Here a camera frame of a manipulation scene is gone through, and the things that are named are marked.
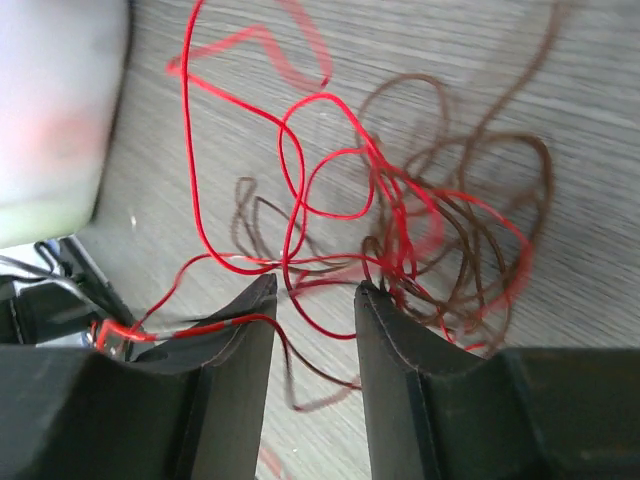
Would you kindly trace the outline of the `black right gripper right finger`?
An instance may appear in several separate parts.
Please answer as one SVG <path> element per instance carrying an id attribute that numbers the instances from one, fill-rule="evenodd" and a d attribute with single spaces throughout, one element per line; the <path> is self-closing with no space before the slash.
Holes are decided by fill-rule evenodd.
<path id="1" fill-rule="evenodd" d="M 363 282 L 355 324 L 376 479 L 635 479 L 639 353 L 508 348 L 482 359 Z"/>

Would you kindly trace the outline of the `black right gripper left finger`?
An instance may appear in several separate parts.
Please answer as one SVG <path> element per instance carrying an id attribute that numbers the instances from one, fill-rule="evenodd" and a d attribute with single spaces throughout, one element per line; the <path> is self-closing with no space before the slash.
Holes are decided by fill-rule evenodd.
<path id="1" fill-rule="evenodd" d="M 259 320 L 170 340 L 133 362 L 87 348 L 1 349 L 5 479 L 250 479 L 271 364 L 277 280 L 225 308 Z"/>

